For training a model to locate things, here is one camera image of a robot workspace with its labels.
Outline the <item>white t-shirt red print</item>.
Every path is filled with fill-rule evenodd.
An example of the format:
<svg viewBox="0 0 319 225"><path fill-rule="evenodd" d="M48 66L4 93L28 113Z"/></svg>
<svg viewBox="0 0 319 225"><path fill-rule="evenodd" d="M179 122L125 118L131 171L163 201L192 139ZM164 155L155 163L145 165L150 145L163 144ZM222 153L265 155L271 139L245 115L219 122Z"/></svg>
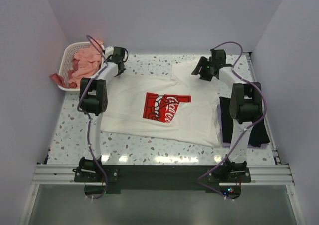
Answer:
<svg viewBox="0 0 319 225"><path fill-rule="evenodd" d="M219 96L212 82L191 74L196 65L175 64L171 77L114 78L101 130L220 147Z"/></svg>

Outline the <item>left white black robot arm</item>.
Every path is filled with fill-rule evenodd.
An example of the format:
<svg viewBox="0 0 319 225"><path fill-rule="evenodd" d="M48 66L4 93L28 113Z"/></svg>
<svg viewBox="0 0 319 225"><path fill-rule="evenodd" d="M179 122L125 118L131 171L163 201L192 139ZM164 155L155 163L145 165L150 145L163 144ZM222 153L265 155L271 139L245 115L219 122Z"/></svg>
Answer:
<svg viewBox="0 0 319 225"><path fill-rule="evenodd" d="M80 82L78 111L88 116L86 128L87 146L77 168L73 170L76 182L98 182L105 178L101 154L101 122L108 106L107 84L125 71L128 51L114 47L103 54L101 68L90 78Z"/></svg>

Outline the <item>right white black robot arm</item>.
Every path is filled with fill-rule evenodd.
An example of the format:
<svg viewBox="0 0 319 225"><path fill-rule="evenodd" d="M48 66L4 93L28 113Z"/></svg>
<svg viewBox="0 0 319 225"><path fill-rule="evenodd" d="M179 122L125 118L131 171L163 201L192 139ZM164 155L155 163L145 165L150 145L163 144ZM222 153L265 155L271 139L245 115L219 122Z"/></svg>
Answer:
<svg viewBox="0 0 319 225"><path fill-rule="evenodd" d="M235 65L226 63L224 50L212 49L207 59L201 57L192 75L201 80L217 78L232 89L229 113L233 119L233 132L230 150L225 158L201 178L216 174L232 182L247 168L247 148L253 127L265 117L262 105L263 94L258 82L251 82L235 71Z"/></svg>

